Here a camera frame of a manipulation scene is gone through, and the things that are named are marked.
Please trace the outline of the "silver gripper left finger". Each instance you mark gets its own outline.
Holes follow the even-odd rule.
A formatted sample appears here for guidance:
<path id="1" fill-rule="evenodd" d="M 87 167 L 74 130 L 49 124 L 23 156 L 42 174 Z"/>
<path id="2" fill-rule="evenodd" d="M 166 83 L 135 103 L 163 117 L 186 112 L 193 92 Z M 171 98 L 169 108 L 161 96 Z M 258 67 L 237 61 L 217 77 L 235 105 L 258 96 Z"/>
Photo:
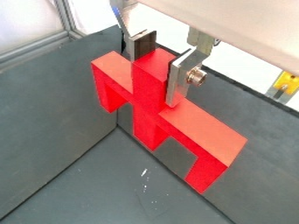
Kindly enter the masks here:
<path id="1" fill-rule="evenodd" d="M 110 0 L 133 61 L 155 50 L 157 30 L 150 28 L 154 11 L 137 0 Z"/>

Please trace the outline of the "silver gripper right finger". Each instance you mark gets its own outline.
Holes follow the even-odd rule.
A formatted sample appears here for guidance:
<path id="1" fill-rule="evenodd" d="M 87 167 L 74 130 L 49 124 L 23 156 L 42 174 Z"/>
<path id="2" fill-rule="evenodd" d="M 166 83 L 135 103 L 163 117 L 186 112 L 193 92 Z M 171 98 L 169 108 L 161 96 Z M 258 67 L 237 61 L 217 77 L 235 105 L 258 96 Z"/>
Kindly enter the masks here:
<path id="1" fill-rule="evenodd" d="M 190 85 L 198 87 L 206 80 L 202 62 L 211 55 L 215 38 L 191 27 L 187 43 L 191 48 L 170 63 L 166 104 L 171 108 L 186 98 Z"/>

